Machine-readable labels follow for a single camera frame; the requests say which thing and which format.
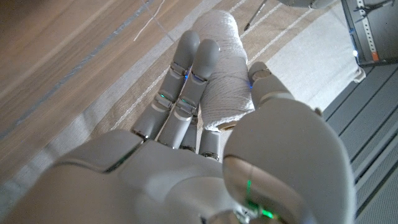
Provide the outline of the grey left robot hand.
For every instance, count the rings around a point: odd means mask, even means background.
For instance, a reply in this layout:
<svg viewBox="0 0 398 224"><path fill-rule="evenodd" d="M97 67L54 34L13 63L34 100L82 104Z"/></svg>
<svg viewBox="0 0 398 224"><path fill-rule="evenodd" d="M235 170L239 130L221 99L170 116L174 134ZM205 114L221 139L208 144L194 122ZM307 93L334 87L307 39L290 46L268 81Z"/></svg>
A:
<svg viewBox="0 0 398 224"><path fill-rule="evenodd" d="M323 9L334 2L334 0L278 0L280 3L290 7L301 7L310 9Z"/></svg>

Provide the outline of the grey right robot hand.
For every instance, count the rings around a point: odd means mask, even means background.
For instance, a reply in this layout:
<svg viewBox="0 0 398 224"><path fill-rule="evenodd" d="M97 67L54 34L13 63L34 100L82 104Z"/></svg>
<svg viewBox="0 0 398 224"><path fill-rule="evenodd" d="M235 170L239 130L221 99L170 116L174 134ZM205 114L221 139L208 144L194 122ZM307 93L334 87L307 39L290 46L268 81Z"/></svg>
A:
<svg viewBox="0 0 398 224"><path fill-rule="evenodd" d="M254 111L220 149L193 141L193 115L220 48L180 38L164 85L131 130L117 129L59 158L5 223L353 223L348 153L321 114L255 63Z"/></svg>

